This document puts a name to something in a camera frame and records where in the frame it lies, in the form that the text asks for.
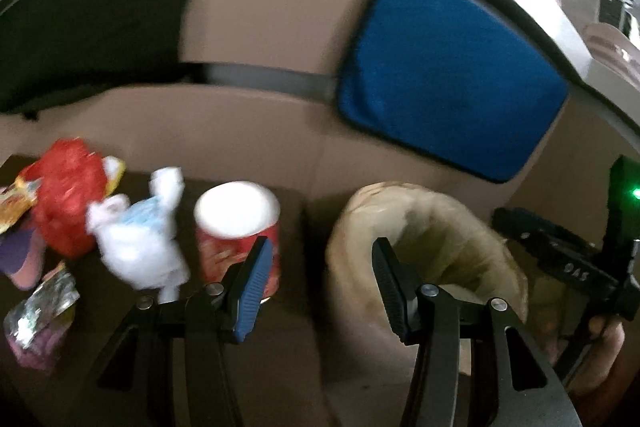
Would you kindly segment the right hand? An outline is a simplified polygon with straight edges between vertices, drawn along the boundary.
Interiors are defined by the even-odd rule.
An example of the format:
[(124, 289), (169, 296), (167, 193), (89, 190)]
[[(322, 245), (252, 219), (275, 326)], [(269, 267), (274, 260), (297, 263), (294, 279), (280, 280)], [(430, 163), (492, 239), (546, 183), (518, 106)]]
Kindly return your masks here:
[(565, 384), (567, 392), (574, 397), (589, 395), (608, 379), (625, 341), (620, 319), (593, 317), (588, 323), (588, 333), (587, 353)]

